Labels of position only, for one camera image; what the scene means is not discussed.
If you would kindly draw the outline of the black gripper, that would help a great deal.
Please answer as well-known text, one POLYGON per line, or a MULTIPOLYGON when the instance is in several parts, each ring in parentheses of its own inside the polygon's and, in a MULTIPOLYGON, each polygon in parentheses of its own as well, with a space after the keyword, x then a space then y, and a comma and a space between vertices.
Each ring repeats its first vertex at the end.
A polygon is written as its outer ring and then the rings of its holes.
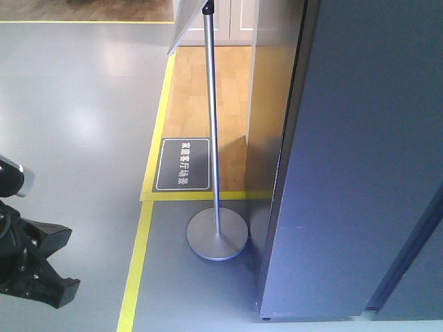
POLYGON ((56 309, 71 303, 80 280, 60 277, 45 260, 66 246, 71 234, 63 225, 24 219, 1 203, 1 293, 56 309))

